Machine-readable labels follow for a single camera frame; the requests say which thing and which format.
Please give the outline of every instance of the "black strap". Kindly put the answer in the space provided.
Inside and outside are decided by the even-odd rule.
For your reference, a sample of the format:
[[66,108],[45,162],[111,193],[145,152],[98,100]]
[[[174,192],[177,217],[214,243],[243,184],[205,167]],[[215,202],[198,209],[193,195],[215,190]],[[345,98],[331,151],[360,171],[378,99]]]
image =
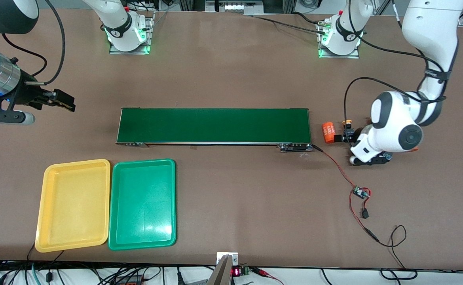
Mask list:
[[427,96],[425,96],[425,94],[423,94],[423,92],[418,92],[418,97],[420,97],[423,102],[420,103],[420,111],[418,113],[418,117],[416,120],[414,120],[416,124],[419,124],[423,120],[425,114],[427,113],[427,107],[429,106],[429,103],[427,102],[429,99]]
[[436,70],[431,70],[430,68],[425,69],[425,75],[439,80],[448,80],[452,75],[452,71],[447,72],[438,72]]
[[344,38],[346,42],[352,42],[353,40],[357,38],[358,35],[362,34],[362,31],[363,31],[363,29],[361,29],[360,31],[357,31],[355,34],[352,31],[346,30],[340,24],[340,17],[337,19],[337,21],[335,21],[335,27],[337,28],[337,31],[339,32],[339,34],[342,35],[342,37]]
[[107,27],[107,26],[103,25],[105,27],[106,31],[112,37],[114,37],[114,38],[122,38],[124,32],[127,31],[131,27],[131,24],[132,24],[131,15],[129,13],[126,13],[126,14],[128,15],[128,19],[120,27],[110,28],[110,27]]

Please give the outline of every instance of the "plastic tray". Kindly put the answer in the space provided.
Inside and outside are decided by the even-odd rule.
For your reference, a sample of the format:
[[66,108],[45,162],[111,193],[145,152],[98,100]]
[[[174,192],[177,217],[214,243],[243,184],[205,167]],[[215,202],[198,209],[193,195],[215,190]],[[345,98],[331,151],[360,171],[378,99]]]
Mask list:
[[45,170],[36,229],[42,253],[103,244],[108,236],[110,163],[54,164]]
[[175,162],[159,159],[116,164],[108,247],[113,251],[168,247],[175,239]]

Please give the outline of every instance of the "metal cylinder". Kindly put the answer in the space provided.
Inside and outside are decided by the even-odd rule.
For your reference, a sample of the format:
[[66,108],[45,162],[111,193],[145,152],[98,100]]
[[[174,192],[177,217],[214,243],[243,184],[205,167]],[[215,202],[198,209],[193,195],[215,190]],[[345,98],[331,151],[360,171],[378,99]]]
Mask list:
[[17,86],[20,80],[20,68],[6,56],[0,54],[0,96],[5,95]]

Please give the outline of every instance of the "metal mounting plate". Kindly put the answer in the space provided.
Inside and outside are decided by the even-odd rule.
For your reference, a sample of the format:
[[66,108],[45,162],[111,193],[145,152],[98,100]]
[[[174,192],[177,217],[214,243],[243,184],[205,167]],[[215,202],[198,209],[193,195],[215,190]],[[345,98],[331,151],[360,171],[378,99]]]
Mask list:
[[231,256],[233,259],[233,266],[237,266],[239,265],[239,253],[229,253],[229,252],[226,252],[226,251],[219,251],[217,254],[216,254],[216,264],[219,263],[219,261],[221,260],[221,258],[223,256],[226,256],[226,255],[229,255]]

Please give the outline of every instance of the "red wire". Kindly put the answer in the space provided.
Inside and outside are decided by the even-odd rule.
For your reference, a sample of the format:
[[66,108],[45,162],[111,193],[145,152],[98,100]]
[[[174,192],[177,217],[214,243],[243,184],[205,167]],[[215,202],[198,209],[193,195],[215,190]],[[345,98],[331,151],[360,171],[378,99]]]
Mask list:
[[[337,166],[337,168],[339,168],[339,171],[340,171],[340,174],[344,177],[344,179],[346,179],[349,184],[351,184],[351,186],[353,186],[353,189],[351,189],[351,192],[349,193],[349,210],[351,211],[351,213],[353,214],[353,217],[355,218],[355,220],[358,222],[358,224],[365,230],[365,226],[363,225],[362,221],[360,220],[360,218],[358,217],[358,215],[355,213],[355,210],[353,209],[353,206],[351,205],[351,197],[353,196],[353,193],[355,191],[355,188],[356,188],[356,185],[353,183],[353,181],[351,181],[351,179],[347,176],[346,172],[344,172],[344,169],[342,169],[342,167],[340,166],[340,164],[335,160],[333,159],[333,157],[331,157],[331,155],[329,155],[328,153],[322,151],[324,155],[326,155],[328,158],[330,158],[333,163]],[[369,197],[367,197],[365,199],[365,201],[363,202],[363,207],[365,208],[365,204],[367,203],[367,201],[369,200],[369,198],[372,196],[372,191],[370,191],[369,188],[366,188],[366,187],[362,187],[360,188],[362,189],[363,191],[366,191],[367,194],[369,194]]]
[[268,277],[268,278],[272,278],[272,279],[274,279],[274,280],[277,280],[277,281],[279,281],[282,285],[284,285],[284,283],[283,283],[281,280],[279,280],[279,279],[277,279],[277,278],[271,276],[270,274],[269,274],[267,277]]
[[339,171],[340,171],[340,174],[344,177],[344,179],[346,179],[349,184],[351,184],[351,186],[353,186],[353,188],[356,187],[356,185],[353,183],[353,181],[351,181],[351,179],[347,176],[347,174],[344,172],[344,169],[342,169],[342,167],[340,166],[340,164],[335,160],[333,159],[333,157],[331,157],[328,153],[326,152],[323,152],[324,155],[326,155],[328,158],[330,158],[333,163],[337,166],[337,168],[339,168]]

